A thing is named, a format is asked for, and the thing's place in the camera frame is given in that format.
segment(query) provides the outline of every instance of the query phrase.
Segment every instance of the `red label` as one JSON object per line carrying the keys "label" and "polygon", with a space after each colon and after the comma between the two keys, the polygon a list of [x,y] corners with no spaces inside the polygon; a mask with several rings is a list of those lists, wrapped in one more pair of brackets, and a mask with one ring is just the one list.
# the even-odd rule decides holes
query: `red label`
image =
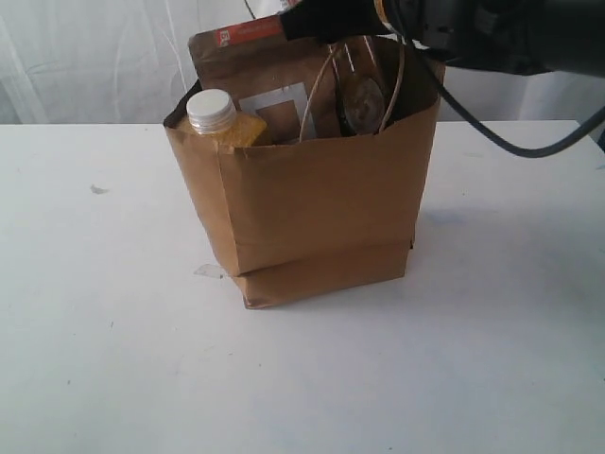
{"label": "red label", "polygon": [[216,42],[220,47],[260,40],[282,33],[282,23],[277,16],[264,17],[237,26],[226,26],[216,31]]}

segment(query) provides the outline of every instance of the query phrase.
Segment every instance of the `white curtain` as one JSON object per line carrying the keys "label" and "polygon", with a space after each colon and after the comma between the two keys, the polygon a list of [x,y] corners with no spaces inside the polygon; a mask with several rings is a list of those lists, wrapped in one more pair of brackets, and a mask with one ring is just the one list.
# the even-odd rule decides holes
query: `white curtain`
{"label": "white curtain", "polygon": [[[282,0],[250,0],[257,16]],[[249,20],[243,0],[0,0],[0,123],[158,123],[196,79],[202,30]],[[605,82],[451,69],[446,84],[480,119],[584,119]],[[444,106],[442,120],[458,119]]]}

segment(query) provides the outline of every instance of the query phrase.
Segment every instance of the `white backdrop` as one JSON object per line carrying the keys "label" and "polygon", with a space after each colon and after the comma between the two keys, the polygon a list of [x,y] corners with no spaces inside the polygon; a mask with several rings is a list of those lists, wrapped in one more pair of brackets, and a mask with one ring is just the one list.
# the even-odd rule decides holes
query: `white backdrop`
{"label": "white backdrop", "polygon": [[[280,0],[250,3],[263,16]],[[188,38],[249,18],[242,0],[0,0],[0,123],[158,123],[195,81]],[[566,74],[449,70],[446,84],[484,120],[605,104],[605,81]]]}

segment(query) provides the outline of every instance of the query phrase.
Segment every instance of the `white table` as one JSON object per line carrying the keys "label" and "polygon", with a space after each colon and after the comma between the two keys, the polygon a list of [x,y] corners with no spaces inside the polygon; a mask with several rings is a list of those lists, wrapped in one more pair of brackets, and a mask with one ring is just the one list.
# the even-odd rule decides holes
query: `white table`
{"label": "white table", "polygon": [[2,453],[605,451],[589,140],[525,161],[440,124],[408,276],[268,311],[195,274],[159,126],[0,127],[0,210]]}

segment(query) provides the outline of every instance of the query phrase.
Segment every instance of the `white bottle cap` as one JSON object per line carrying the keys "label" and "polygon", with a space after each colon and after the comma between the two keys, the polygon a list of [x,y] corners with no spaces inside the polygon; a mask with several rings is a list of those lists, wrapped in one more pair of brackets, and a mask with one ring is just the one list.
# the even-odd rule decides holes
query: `white bottle cap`
{"label": "white bottle cap", "polygon": [[233,100],[222,90],[204,90],[187,102],[189,122],[199,134],[216,134],[230,128],[237,118]]}

